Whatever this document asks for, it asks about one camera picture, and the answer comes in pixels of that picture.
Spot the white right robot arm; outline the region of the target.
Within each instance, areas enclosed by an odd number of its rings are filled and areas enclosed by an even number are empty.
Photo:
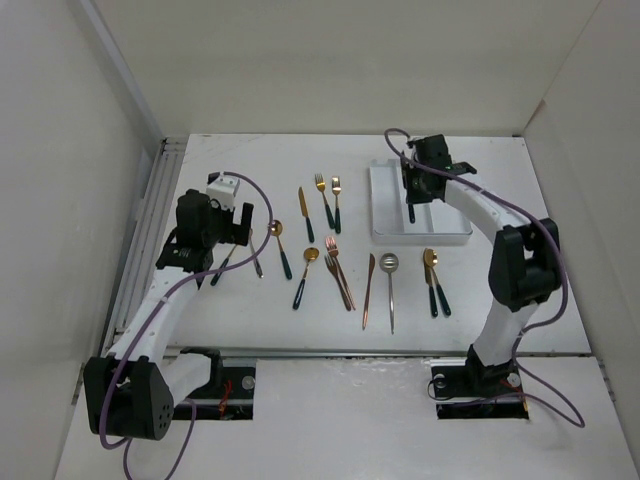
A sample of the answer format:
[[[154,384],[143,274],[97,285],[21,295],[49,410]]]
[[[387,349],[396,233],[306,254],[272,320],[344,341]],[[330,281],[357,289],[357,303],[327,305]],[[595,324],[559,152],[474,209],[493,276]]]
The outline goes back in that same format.
[[[506,393],[516,374],[514,351],[538,306],[562,284],[559,232],[549,218],[518,211],[480,184],[467,162],[453,162],[444,136],[410,139],[402,165],[406,201],[439,200],[461,212],[491,242],[488,284],[493,301],[487,320],[458,366],[432,370],[440,398],[493,397]]]

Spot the silver fork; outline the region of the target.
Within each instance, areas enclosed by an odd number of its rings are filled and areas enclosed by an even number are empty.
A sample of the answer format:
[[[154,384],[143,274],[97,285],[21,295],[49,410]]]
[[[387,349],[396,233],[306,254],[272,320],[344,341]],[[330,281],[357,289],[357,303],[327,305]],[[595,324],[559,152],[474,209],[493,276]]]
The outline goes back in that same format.
[[[254,269],[255,269],[256,275],[257,275],[258,278],[262,279],[262,278],[264,278],[264,273],[263,273],[263,270],[262,270],[262,266],[261,266],[261,264],[260,264],[260,262],[258,260],[256,249],[255,249],[255,246],[254,246],[254,243],[253,243],[253,230],[252,229],[250,230],[250,233],[249,233],[248,245],[249,245],[249,248],[250,248],[251,255],[253,256],[253,265],[254,265]]]

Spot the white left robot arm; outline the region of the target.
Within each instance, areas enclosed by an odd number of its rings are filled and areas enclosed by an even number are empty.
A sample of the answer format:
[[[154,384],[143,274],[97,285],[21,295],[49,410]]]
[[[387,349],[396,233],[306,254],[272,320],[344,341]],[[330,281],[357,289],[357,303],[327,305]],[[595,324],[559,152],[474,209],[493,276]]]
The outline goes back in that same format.
[[[234,216],[235,196],[215,188],[179,197],[176,225],[162,246],[151,286],[125,332],[83,373],[91,431],[145,440],[162,439],[177,405],[196,390],[217,394],[224,373],[200,348],[183,351],[170,365],[162,360],[183,310],[201,289],[219,244],[245,246],[254,206]]]

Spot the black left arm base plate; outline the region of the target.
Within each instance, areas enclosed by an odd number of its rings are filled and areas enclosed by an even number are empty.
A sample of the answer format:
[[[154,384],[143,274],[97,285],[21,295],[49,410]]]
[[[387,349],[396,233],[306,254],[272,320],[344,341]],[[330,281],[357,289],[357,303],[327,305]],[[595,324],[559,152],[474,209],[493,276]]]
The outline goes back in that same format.
[[[160,369],[167,391],[154,421],[166,429],[171,421],[250,420],[256,387],[256,365],[227,361],[212,349],[188,348]]]

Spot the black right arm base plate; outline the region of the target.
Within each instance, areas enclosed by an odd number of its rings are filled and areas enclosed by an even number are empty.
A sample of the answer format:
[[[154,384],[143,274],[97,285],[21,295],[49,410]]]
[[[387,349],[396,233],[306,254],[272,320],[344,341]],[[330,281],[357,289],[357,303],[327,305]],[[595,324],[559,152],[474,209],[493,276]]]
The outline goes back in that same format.
[[[513,364],[486,376],[465,363],[434,362],[431,374],[439,420],[529,419],[526,401],[519,396],[522,381]]]

